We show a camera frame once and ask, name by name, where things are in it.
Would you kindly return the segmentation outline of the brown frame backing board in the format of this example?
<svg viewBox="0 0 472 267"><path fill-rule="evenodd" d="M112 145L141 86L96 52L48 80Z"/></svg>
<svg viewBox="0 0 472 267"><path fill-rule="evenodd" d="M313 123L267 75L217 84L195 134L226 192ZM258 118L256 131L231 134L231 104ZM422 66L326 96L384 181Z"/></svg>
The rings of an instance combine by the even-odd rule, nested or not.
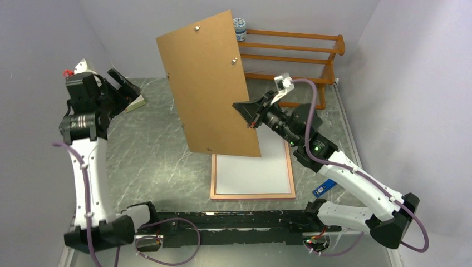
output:
<svg viewBox="0 0 472 267"><path fill-rule="evenodd" d="M156 39L191 152L260 157L258 136L233 108L249 94L231 11Z"/></svg>

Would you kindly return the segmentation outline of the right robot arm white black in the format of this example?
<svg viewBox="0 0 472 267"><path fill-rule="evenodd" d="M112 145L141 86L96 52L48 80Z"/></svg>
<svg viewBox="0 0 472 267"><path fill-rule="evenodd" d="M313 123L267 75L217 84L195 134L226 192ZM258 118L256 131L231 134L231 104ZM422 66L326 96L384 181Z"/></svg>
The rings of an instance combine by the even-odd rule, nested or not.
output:
<svg viewBox="0 0 472 267"><path fill-rule="evenodd" d="M278 103L272 102L275 95L269 91L257 101L235 102L232 106L248 127L266 125L294 148L293 154L302 166L342 186L364 204L364 207L353 207L316 199L304 210L307 226L314 231L341 226L369 233L390 249L402 245L415 219L419 198L389 188L353 163L336 144L318 132L323 121L311 104L302 104L287 114Z"/></svg>

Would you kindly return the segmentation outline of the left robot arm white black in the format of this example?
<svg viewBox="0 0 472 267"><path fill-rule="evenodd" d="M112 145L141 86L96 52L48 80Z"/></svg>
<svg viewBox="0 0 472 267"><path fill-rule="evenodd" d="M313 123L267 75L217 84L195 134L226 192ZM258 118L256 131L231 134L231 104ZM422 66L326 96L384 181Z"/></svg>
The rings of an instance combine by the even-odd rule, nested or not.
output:
<svg viewBox="0 0 472 267"><path fill-rule="evenodd" d="M92 71L74 71L65 78L70 98L59 125L63 140L57 143L70 155L76 193L74 226L64 234L64 242L87 254L130 244L139 229L151 234L159 226L152 202L117 214L108 198L107 131L111 120L139 97L140 89L114 68L107 73L119 88Z"/></svg>

